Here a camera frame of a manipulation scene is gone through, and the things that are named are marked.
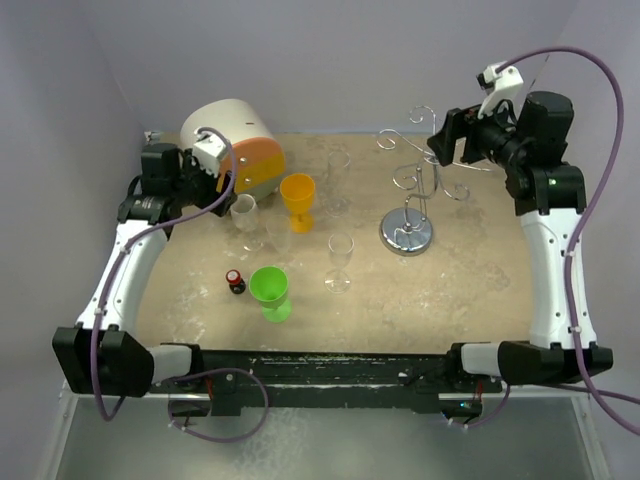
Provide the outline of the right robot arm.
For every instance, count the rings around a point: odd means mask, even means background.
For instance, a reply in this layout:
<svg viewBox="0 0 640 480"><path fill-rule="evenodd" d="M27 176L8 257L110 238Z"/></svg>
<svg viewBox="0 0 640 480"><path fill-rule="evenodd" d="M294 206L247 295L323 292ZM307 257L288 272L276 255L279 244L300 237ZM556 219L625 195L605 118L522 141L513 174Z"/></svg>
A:
<svg viewBox="0 0 640 480"><path fill-rule="evenodd" d="M573 119L569 98L535 91L519 113L509 100L499 101L488 116L478 105L451 109L427 141L442 166L452 164L463 140L463 163L487 159L504 170L532 263L528 340L453 345L444 376L456 391L469 390L480 375L509 385L558 385L613 366L613 352L599 345L586 302L577 230L587 213L584 176L563 160Z"/></svg>

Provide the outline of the clear ribbed flute glass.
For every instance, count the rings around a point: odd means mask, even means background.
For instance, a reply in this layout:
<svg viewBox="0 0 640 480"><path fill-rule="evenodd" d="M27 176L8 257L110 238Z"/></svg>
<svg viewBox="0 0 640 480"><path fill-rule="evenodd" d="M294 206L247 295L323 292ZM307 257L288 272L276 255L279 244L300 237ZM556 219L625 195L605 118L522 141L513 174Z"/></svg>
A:
<svg viewBox="0 0 640 480"><path fill-rule="evenodd" d="M291 223L286 215L273 215L266 221L269 241L277 252L277 265L284 267L291 251Z"/></svg>

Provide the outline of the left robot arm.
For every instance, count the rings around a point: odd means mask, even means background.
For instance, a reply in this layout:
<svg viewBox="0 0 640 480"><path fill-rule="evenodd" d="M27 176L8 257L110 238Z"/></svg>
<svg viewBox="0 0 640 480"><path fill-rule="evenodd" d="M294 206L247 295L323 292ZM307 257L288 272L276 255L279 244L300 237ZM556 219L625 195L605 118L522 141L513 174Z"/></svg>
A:
<svg viewBox="0 0 640 480"><path fill-rule="evenodd" d="M147 348L135 337L142 296L174 226L196 206L222 216L234 199L232 171L221 164L228 144L213 135L185 150L170 143L143 148L141 173L119 205L107 266L74 326L60 327L52 346L77 394L142 397L171 379L184 392L202 387L206 369L186 344Z"/></svg>

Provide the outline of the green plastic wine glass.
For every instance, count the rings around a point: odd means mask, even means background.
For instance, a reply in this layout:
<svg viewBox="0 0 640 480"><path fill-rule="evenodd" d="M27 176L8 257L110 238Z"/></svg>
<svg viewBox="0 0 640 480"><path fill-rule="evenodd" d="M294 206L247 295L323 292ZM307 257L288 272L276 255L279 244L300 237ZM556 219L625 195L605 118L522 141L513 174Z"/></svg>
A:
<svg viewBox="0 0 640 480"><path fill-rule="evenodd" d="M288 319L292 304L288 297L289 280L282 269L276 266L259 268L250 277L249 291L260 304L266 320L282 323Z"/></svg>

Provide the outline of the short clear wine glass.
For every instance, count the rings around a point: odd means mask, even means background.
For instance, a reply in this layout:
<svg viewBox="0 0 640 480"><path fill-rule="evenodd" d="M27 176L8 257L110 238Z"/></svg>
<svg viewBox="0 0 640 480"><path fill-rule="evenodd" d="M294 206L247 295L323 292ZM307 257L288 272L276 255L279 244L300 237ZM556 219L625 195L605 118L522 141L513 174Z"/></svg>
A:
<svg viewBox="0 0 640 480"><path fill-rule="evenodd" d="M259 208L256 200L249 194L239 194L230 207L231 217L236 228L243 234L244 249L258 251L263 247L259 228Z"/></svg>

